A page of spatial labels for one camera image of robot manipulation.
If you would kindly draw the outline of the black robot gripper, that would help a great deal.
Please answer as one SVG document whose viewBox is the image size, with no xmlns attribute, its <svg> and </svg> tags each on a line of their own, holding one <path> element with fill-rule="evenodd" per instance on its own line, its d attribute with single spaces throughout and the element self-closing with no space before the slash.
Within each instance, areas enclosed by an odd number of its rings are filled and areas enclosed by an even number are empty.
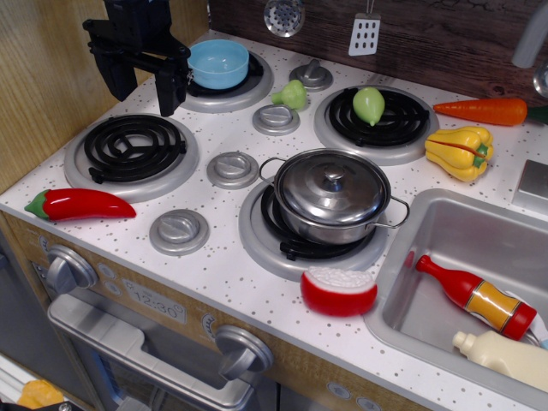
<svg viewBox="0 0 548 411">
<path fill-rule="evenodd" d="M 170 32 L 167 1 L 106 1 L 105 20 L 88 19 L 88 46 L 110 93 L 124 101 L 136 88 L 134 68 L 155 74 L 160 115 L 172 116 L 186 100 L 190 50 Z"/>
</svg>

